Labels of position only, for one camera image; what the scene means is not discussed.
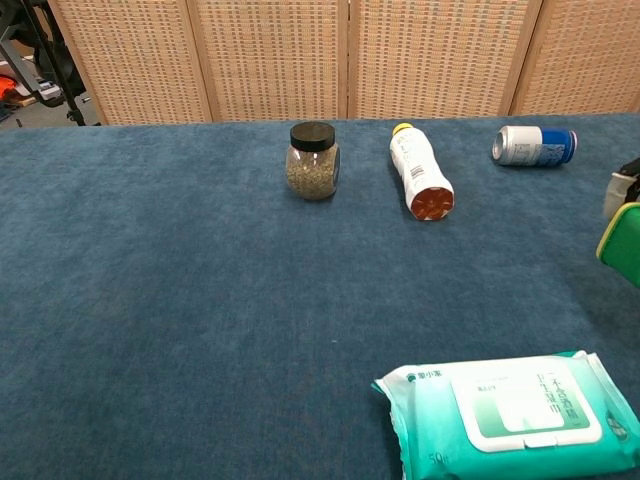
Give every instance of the black lid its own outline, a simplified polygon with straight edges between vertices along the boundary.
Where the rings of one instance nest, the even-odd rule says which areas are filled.
[[[324,122],[304,122],[291,129],[291,145],[303,152],[321,152],[336,143],[335,129]]]

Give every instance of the glass jar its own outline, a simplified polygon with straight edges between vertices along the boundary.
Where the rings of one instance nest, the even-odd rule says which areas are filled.
[[[291,129],[287,150],[287,182],[307,200],[322,200],[336,191],[340,147],[335,129],[324,122],[304,122]]]

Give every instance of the plastic bottle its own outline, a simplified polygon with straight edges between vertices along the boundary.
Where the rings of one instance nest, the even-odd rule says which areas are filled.
[[[407,207],[418,220],[440,220],[453,209],[453,187],[427,136],[410,123],[393,129],[391,158],[404,182]]]

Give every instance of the blue and white can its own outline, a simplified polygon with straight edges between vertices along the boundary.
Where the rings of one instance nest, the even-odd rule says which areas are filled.
[[[557,167],[573,157],[578,137],[573,130],[544,127],[502,127],[493,142],[500,165]]]

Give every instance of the orange bottle bottom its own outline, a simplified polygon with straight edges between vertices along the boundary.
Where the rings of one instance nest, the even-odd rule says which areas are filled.
[[[421,191],[411,202],[411,213],[418,220],[440,220],[453,209],[453,192],[433,187]]]

